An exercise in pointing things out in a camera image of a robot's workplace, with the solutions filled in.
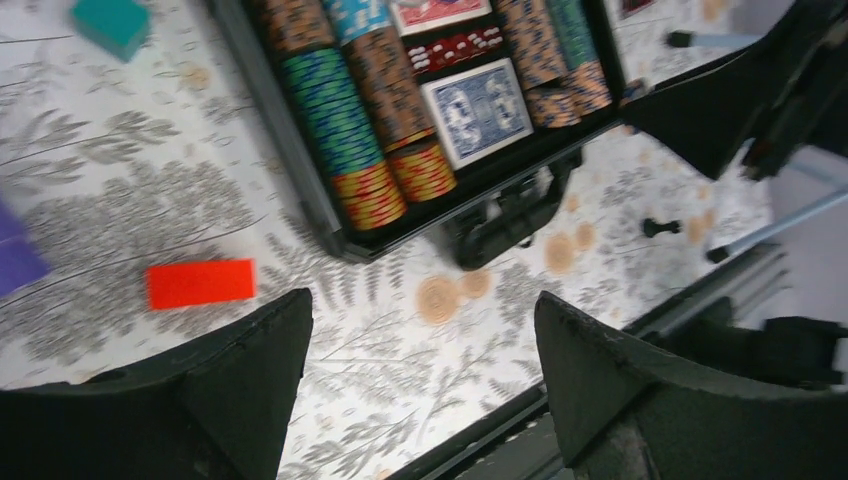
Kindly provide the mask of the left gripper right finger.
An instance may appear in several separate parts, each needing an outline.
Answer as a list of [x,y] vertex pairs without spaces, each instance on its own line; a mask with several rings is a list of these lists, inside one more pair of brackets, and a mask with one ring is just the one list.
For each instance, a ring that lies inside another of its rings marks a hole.
[[548,331],[599,343],[643,389],[604,433],[564,463],[580,479],[843,479],[847,397],[765,383],[701,365],[609,327],[544,292]]

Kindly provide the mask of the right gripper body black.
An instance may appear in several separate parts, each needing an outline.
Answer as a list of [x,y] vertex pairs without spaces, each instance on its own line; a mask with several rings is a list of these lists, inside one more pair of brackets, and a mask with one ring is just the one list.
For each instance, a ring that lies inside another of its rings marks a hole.
[[793,2],[751,53],[776,65],[743,158],[746,176],[776,176],[807,145],[846,158],[847,3]]

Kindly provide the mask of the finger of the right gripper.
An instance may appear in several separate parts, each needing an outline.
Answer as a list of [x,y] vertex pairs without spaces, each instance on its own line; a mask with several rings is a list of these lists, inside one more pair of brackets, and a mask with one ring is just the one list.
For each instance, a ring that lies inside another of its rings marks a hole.
[[621,118],[717,180],[794,71],[784,54],[742,49],[657,84]]

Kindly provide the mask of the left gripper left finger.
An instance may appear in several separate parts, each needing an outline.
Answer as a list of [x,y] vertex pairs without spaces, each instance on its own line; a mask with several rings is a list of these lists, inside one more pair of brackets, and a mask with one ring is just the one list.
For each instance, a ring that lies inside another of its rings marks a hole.
[[80,383],[1,394],[5,479],[273,479],[313,328],[295,289]]

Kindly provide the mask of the blue playing card deck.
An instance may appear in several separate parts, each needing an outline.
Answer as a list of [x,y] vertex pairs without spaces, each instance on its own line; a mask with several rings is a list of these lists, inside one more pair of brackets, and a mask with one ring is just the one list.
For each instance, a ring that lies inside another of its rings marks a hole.
[[421,91],[455,170],[534,133],[508,58],[427,82]]

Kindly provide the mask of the black poker chip case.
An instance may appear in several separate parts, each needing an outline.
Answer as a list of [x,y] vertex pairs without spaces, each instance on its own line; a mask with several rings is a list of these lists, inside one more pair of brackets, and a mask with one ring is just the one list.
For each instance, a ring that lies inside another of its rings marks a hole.
[[479,268],[555,215],[624,78],[600,1],[211,1],[323,250],[434,225]]

